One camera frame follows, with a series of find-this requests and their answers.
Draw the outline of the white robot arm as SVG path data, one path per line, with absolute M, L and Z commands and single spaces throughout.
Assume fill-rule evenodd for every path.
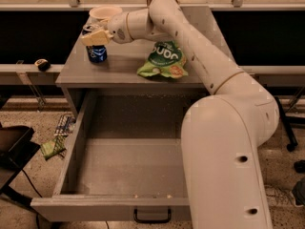
M 186 112 L 181 129 L 193 229 L 273 229 L 257 148 L 277 128 L 274 97 L 199 32 L 175 0 L 147 3 L 109 14 L 83 43 L 174 40 L 209 92 Z

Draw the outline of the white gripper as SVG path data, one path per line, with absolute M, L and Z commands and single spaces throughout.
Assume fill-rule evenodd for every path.
M 102 28 L 96 29 L 92 32 L 86 33 L 81 36 L 81 41 L 85 46 L 101 46 L 107 45 L 113 40 L 116 43 L 123 44 L 130 42 L 130 35 L 127 29 L 126 12 L 121 12 L 114 15 L 110 21 L 109 19 L 102 19 L 97 22 Z

